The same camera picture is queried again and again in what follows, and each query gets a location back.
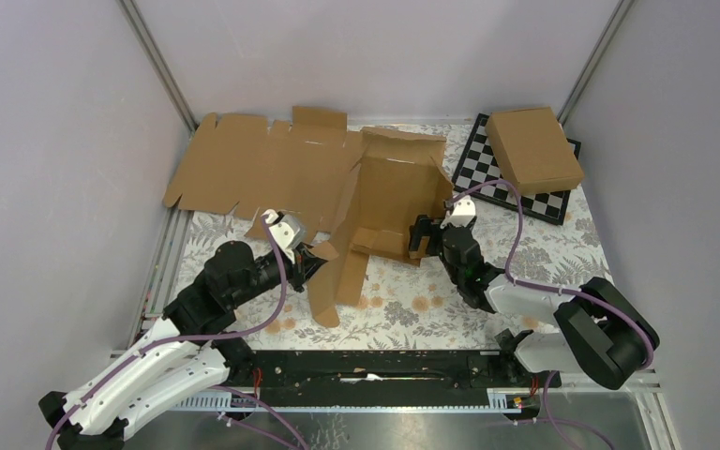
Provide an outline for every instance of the unfolded cardboard box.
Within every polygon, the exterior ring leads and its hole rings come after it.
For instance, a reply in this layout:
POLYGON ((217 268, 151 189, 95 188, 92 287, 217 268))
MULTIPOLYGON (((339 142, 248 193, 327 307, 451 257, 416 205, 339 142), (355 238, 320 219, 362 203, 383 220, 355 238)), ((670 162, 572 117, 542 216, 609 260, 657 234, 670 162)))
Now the unfolded cardboard box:
POLYGON ((504 180, 521 194, 577 188, 584 173, 549 108, 494 112, 485 126, 504 180))
POLYGON ((304 107, 271 127, 261 116, 208 114, 164 195, 167 206, 239 218, 288 211, 307 227, 306 242, 331 233, 337 257, 307 284, 313 318, 330 327, 340 322, 336 305, 359 302, 369 255, 418 264, 409 227, 419 214, 441 214, 452 190, 444 137, 347 131, 346 122, 343 112, 304 107))

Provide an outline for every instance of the floral tablecloth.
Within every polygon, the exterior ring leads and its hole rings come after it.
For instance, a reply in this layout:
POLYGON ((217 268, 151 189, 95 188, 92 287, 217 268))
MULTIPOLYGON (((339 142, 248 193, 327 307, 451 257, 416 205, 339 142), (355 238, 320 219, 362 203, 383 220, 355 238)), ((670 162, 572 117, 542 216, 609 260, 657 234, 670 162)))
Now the floral tablecloth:
MULTIPOLYGON (((443 167, 450 175, 472 125, 391 128, 446 136, 443 167)), ((486 202, 476 201, 476 208, 473 235, 485 258, 503 267, 517 231, 517 217, 486 202)), ((264 241, 242 237, 249 226, 249 221, 232 216, 195 213, 173 293, 186 287, 216 248, 228 240, 246 240, 256 255, 269 251, 264 241)), ((317 241, 324 237, 317 236, 317 241)), ((563 226, 526 218, 512 267, 519 277, 561 284, 579 284, 593 276, 609 278, 581 187, 570 197, 563 226)), ((241 306, 230 329, 262 322, 278 299, 278 290, 273 290, 241 306)), ((495 349, 494 336, 506 328, 516 332, 547 326, 528 317, 493 315, 467 307, 437 258, 423 260, 416 268, 371 257, 359 307, 338 306, 338 315, 339 327, 324 328, 310 317, 307 292, 291 292, 280 316, 263 331, 247 337, 247 343, 256 350, 495 349)))

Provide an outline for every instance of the black and white checkered board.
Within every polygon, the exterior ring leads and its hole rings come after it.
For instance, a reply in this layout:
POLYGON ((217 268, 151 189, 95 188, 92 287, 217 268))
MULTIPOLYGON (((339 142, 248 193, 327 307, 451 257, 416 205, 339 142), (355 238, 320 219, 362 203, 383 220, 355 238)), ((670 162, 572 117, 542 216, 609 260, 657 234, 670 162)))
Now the black and white checkered board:
MULTIPOLYGON (((472 188, 487 180, 501 178, 501 170, 492 154, 492 147, 489 145, 485 125, 488 115, 479 114, 476 123, 471 130, 468 143, 459 159, 457 169, 451 181, 454 182, 454 190, 463 191, 472 188)), ((576 158, 581 150, 581 142, 572 139, 567 140, 573 147, 576 158)), ((495 203, 504 208, 518 210, 518 204, 514 196, 509 195, 509 189, 505 186, 485 186, 478 192, 471 194, 472 197, 485 202, 495 203)), ((567 212, 567 204, 570 202, 570 191, 551 192, 549 194, 524 195, 522 197, 523 212, 527 216, 539 218, 553 225, 564 224, 564 214, 567 212)))

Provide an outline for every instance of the robotic arm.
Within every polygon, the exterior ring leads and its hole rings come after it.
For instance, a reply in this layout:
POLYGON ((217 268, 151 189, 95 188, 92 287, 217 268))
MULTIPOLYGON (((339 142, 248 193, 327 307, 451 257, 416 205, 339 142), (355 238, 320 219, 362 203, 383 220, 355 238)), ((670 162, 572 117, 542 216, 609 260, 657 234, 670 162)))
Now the robotic arm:
POLYGON ((644 343, 633 328, 586 299, 562 294, 564 289, 580 290, 615 307, 646 333, 654 349, 658 347, 653 328, 606 279, 594 277, 578 289, 557 287, 559 293, 514 284, 502 269, 485 262, 473 239, 475 221, 470 198, 447 203, 444 218, 416 219, 410 229, 409 251, 414 256, 422 239, 428 238, 427 255, 440 257, 468 306, 530 316, 560 328, 561 333, 523 332, 515 338, 514 355, 527 370, 584 372, 601 386, 616 390, 645 360, 644 343))
MULTIPOLYGON (((294 216, 264 213, 265 221, 283 253, 286 278, 295 291, 326 263, 302 242, 306 230, 294 216)), ((176 403, 197 392, 247 376, 251 350, 243 339, 174 341, 180 336, 221 333, 235 322, 235 310, 280 284, 272 251, 253 259, 248 244, 229 241, 205 263, 194 282, 164 308, 163 317, 120 358, 80 388, 51 392, 39 402, 54 427, 73 406, 79 408, 62 425, 57 443, 62 450, 119 450, 125 440, 176 403), (141 354, 149 343, 172 341, 141 354), (113 378, 104 379, 123 367, 113 378), (85 403, 82 397, 103 383, 85 403)))

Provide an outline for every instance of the flattened cardboard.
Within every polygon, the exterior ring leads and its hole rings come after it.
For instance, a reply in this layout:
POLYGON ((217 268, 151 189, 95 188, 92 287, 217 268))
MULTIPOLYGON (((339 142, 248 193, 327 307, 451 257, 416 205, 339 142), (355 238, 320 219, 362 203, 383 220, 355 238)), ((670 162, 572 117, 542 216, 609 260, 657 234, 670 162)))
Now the flattened cardboard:
POLYGON ((236 207, 247 219, 259 210, 291 211, 306 224, 308 241, 333 231, 340 188, 361 155, 360 133, 346 130, 344 112, 294 107, 292 117, 269 128, 261 116, 206 115, 164 204, 216 214, 236 207))
POLYGON ((494 112, 485 126, 503 179, 524 195, 577 188, 584 173, 549 107, 494 112))
POLYGON ((314 317, 325 326, 338 325, 331 306, 357 305, 370 255, 419 263, 423 253, 407 251, 410 226, 420 214, 441 214, 452 195, 441 164, 444 137, 373 127, 361 133, 363 156, 347 177, 329 240, 339 256, 308 284, 314 317))
POLYGON ((329 243, 329 241, 321 242, 319 245, 311 248, 310 253, 313 253, 313 256, 316 256, 328 262, 333 261, 335 258, 338 257, 338 251, 335 250, 335 248, 332 244, 329 243))

